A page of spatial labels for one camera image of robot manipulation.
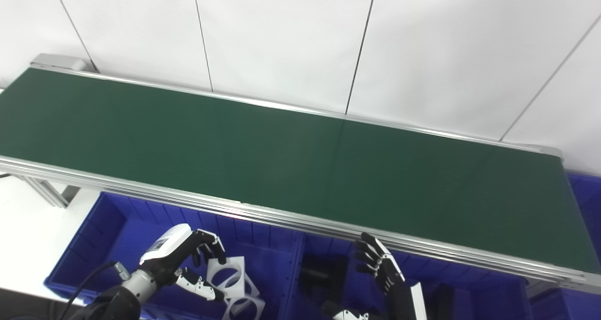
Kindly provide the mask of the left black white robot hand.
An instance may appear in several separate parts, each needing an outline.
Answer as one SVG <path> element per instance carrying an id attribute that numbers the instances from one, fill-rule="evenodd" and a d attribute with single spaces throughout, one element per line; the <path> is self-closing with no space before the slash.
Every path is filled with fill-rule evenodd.
<path id="1" fill-rule="evenodd" d="M 180 223 L 172 226 L 148 248 L 141 257 L 138 269 L 152 276 L 157 289 L 176 284 L 208 301 L 223 301 L 223 291 L 191 269 L 182 267 L 188 258 L 193 259 L 195 267 L 201 265 L 201 259 L 205 262 L 217 259 L 220 265 L 227 262 L 219 236 Z"/>

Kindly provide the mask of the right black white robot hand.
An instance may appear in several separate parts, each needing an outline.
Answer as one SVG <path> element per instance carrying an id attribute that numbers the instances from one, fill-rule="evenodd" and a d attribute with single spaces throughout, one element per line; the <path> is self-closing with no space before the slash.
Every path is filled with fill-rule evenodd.
<path id="1" fill-rule="evenodd" d="M 354 242 L 353 256 L 359 260 L 356 271 L 373 277 L 385 296 L 388 312 L 383 316 L 343 308 L 333 301 L 322 312 L 333 320 L 426 320 L 427 311 L 421 284 L 408 283 L 397 260 L 377 237 L 362 232 Z"/>

